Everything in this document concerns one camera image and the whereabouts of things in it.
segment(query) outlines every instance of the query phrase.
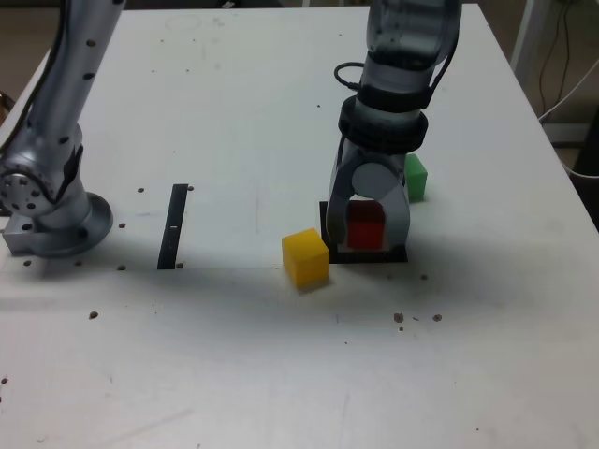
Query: red cube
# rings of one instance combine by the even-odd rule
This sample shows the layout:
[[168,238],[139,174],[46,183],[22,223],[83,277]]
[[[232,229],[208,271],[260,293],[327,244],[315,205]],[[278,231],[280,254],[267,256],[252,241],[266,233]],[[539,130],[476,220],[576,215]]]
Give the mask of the red cube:
[[350,201],[347,213],[347,246],[354,250],[381,250],[385,212],[376,201]]

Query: black square base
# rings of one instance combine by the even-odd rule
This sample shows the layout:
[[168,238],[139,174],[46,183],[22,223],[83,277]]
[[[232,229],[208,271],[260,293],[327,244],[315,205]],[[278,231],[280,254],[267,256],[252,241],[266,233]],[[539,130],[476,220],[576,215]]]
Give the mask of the black square base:
[[340,253],[337,245],[331,243],[327,233],[327,201],[320,201],[320,235],[322,240],[329,248],[331,264],[389,264],[404,263],[408,261],[408,254],[405,246],[389,251],[353,251]]

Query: yellow cube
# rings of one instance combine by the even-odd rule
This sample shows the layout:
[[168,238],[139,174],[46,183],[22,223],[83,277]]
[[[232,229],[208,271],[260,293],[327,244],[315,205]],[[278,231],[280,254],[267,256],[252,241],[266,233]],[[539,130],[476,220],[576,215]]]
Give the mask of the yellow cube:
[[315,229],[283,238],[283,265],[296,287],[329,276],[329,248]]

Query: black cable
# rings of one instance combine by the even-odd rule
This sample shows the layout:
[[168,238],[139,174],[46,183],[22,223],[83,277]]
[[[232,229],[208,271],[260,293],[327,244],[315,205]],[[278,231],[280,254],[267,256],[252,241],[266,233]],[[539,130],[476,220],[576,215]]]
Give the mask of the black cable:
[[453,55],[456,54],[456,50],[458,49],[458,38],[459,38],[459,36],[456,36],[456,42],[453,44],[453,48],[451,49],[451,51],[449,52],[449,54],[446,57],[446,63],[443,64],[443,68],[439,72],[439,75],[437,75],[437,78],[435,78],[434,81],[432,82],[431,96],[432,96],[432,94],[434,94],[434,91],[437,89],[439,82],[441,82],[441,78],[444,76],[447,69],[449,68],[449,65],[451,64],[451,60],[453,59]]
[[558,93],[558,98],[555,100],[555,105],[557,105],[562,99],[563,94],[563,86],[565,84],[566,77],[568,75],[568,68],[570,66],[570,31],[568,30],[568,13],[570,12],[570,7],[574,3],[569,3],[565,9],[565,13],[563,14],[563,29],[565,30],[565,65],[563,67],[563,75],[562,82],[560,84],[560,92]]
[[541,115],[544,115],[545,112],[547,112],[547,100],[545,99],[545,95],[543,94],[543,77],[545,76],[545,70],[547,69],[549,59],[551,59],[551,55],[553,54],[553,51],[555,50],[555,46],[557,45],[558,40],[560,38],[560,20],[562,18],[562,14],[565,12],[566,7],[567,7],[567,5],[563,4],[562,9],[560,9],[560,13],[558,14],[557,26],[556,26],[556,30],[555,30],[555,37],[553,37],[553,42],[551,42],[551,47],[549,48],[549,53],[547,54],[547,57],[545,58],[545,62],[543,63],[543,67],[541,68],[541,75],[539,75],[539,93],[541,94],[541,101],[543,102],[543,113]]
[[333,72],[333,74],[335,75],[335,79],[337,81],[339,81],[343,86],[345,86],[348,89],[351,89],[352,91],[356,91],[357,89],[359,89],[359,82],[349,82],[344,80],[343,78],[341,78],[339,76],[339,71],[342,68],[346,68],[346,67],[358,67],[358,68],[364,68],[364,63],[343,63],[343,64],[339,64],[335,67],[335,71]]
[[61,0],[61,2],[60,2],[58,30],[56,32],[54,42],[52,43],[52,46],[50,49],[50,54],[48,55],[48,61],[46,62],[46,66],[44,67],[44,71],[42,72],[41,76],[39,77],[39,80],[37,80],[36,87],[34,87],[34,90],[29,95],[29,98],[27,98],[27,101],[22,108],[19,119],[17,120],[14,127],[12,128],[12,131],[8,135],[7,140],[4,142],[2,147],[0,147],[0,154],[3,154],[6,151],[8,146],[12,143],[14,138],[17,136],[17,134],[21,130],[22,125],[25,122],[25,118],[27,117],[27,114],[29,113],[29,109],[32,107],[34,101],[36,100],[36,96],[39,93],[39,89],[44,84],[44,81],[46,80],[46,78],[48,77],[48,74],[50,73],[50,71],[54,67],[54,64],[56,63],[56,58],[57,58],[58,51],[60,48],[60,43],[62,41],[63,34],[65,32],[65,27],[66,27],[67,8],[69,6],[68,1],[69,0]]

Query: white cable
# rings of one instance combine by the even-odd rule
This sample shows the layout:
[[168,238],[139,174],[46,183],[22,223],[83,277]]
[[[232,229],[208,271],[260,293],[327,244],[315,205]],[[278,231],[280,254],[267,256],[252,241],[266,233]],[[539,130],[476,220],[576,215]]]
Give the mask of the white cable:
[[[551,108],[550,110],[548,110],[546,113],[544,113],[541,117],[539,117],[539,122],[541,122],[544,118],[546,118],[551,112],[553,112],[557,107],[559,107],[565,100],[567,100],[571,94],[574,93],[574,91],[580,87],[580,85],[585,81],[586,78],[589,77],[589,75],[592,73],[592,71],[599,65],[599,59],[595,62],[595,64],[592,65],[592,67],[589,69],[589,71],[586,73],[586,75],[584,77],[582,77],[580,79],[580,81],[578,82],[578,84],[576,86],[574,86],[574,89],[572,89],[570,91],[570,93],[568,95],[566,95],[562,101],[560,101],[557,105],[555,105],[553,108]],[[567,171],[569,174],[574,175],[578,178],[582,178],[585,180],[599,180],[599,176],[591,176],[591,175],[583,175],[582,173],[576,173],[572,168],[570,168],[569,166],[567,166],[566,164],[564,164],[562,162],[562,166],[565,169],[565,171]]]
[[572,168],[562,163],[565,171],[570,173],[571,175],[577,176],[579,178],[584,178],[585,180],[599,180],[599,176],[591,176],[591,175],[583,175],[582,173],[576,173]]
[[541,122],[544,118],[546,118],[551,112],[553,112],[556,108],[558,108],[559,106],[562,105],[562,103],[567,100],[571,94],[574,93],[574,91],[576,89],[578,89],[578,87],[580,87],[580,85],[585,81],[586,78],[589,77],[589,75],[592,73],[592,71],[599,65],[599,59],[595,62],[595,64],[592,65],[592,67],[589,69],[589,71],[587,72],[587,74],[582,77],[582,79],[578,82],[578,84],[576,86],[574,86],[574,89],[572,89],[570,91],[570,94],[566,95],[562,101],[560,101],[557,105],[555,105],[553,108],[551,108],[550,110],[548,110],[546,113],[544,113],[541,117],[539,117],[539,122]]

